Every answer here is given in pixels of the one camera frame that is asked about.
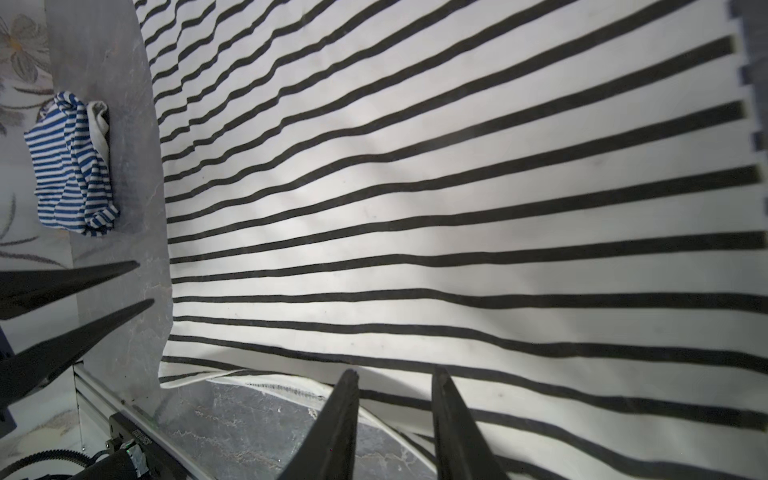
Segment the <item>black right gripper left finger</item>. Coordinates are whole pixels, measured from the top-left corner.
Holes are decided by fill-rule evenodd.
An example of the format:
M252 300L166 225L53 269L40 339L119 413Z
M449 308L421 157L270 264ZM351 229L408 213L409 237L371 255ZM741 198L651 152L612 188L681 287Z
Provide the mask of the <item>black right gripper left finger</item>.
M279 476L293 479L352 479L359 415L359 376L346 370L336 383L302 445Z

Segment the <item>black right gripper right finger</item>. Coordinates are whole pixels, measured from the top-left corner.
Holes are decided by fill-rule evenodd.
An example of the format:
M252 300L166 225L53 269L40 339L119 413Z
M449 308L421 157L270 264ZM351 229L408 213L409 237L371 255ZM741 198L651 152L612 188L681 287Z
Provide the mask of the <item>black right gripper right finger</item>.
M432 418L440 480L507 480L445 368L432 377Z

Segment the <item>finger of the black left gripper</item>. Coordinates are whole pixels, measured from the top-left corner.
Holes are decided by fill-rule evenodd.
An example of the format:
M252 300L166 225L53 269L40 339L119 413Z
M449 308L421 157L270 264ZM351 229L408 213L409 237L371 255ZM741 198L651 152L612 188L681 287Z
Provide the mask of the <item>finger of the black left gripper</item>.
M122 261L68 270L1 272L1 319L11 320L137 269Z
M107 335L143 313L155 301L145 299L58 337L1 360L1 407L43 390Z

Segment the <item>blue striped tank top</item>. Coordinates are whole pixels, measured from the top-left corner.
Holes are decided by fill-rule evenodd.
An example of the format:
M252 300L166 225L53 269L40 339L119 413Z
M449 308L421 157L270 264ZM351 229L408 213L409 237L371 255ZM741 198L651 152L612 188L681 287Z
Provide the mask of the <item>blue striped tank top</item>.
M107 113L101 101L85 103L61 91L24 133L43 226L88 237L113 229L120 211L111 185Z

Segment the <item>black striped tank top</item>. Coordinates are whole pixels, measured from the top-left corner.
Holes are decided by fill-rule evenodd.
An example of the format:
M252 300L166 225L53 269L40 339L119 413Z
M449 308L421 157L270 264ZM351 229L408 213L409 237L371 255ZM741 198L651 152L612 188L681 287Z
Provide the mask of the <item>black striped tank top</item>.
M433 434L513 477L767 475L767 165L729 1L138 1L165 388Z

